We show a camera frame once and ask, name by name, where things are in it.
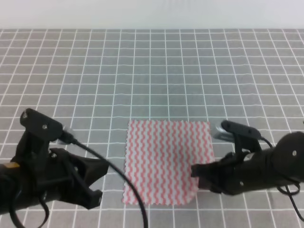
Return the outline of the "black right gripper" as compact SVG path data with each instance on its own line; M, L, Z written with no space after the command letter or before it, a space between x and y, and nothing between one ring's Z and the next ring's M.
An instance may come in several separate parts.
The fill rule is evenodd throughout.
M191 177L199 177L199 189L226 195L238 195L244 192L264 188L262 152L250 154L251 158L236 160L229 153L219 161L191 166Z

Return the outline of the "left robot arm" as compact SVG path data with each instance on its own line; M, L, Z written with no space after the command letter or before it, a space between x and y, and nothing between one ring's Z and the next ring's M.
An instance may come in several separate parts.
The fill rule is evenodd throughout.
M0 212L34 206L39 200L57 200L92 209L102 192L90 186L105 176L109 165L99 159L80 157L62 148L49 148L59 134L25 131L10 163L0 166Z

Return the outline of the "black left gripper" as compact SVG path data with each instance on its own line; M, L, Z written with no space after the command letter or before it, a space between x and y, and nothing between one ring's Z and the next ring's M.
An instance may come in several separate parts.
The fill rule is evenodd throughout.
M22 178L18 205L33 206L44 199L93 209L102 201L103 193L90 189L108 172L108 163L101 159L80 157L63 148L22 153L17 147L14 162L19 164Z

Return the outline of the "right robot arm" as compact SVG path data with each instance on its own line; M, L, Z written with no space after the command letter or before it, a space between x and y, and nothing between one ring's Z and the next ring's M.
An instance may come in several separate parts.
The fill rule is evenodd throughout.
M304 134L285 135L275 147L240 157L229 152L219 161L191 166L191 177L198 178L200 189L238 195L304 181Z

